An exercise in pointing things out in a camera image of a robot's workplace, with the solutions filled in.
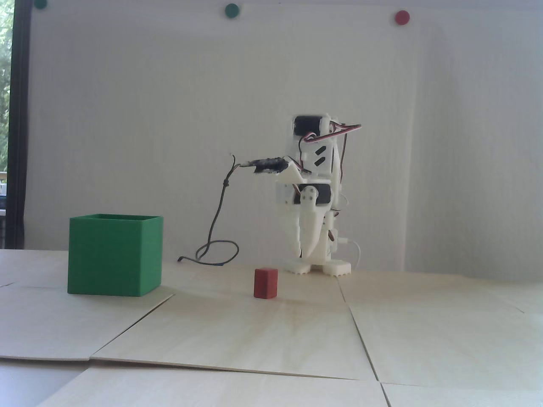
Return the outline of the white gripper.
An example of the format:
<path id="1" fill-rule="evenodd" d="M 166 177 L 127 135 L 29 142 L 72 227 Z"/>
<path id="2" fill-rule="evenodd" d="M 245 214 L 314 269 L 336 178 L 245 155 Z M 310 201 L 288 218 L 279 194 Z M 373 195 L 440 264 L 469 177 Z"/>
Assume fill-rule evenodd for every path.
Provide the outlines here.
<path id="1" fill-rule="evenodd" d="M 277 175 L 277 201 L 291 213 L 291 245 L 296 257 L 312 256 L 322 230 L 325 213 L 334 198 L 334 170 L 308 171 L 287 168 Z"/>

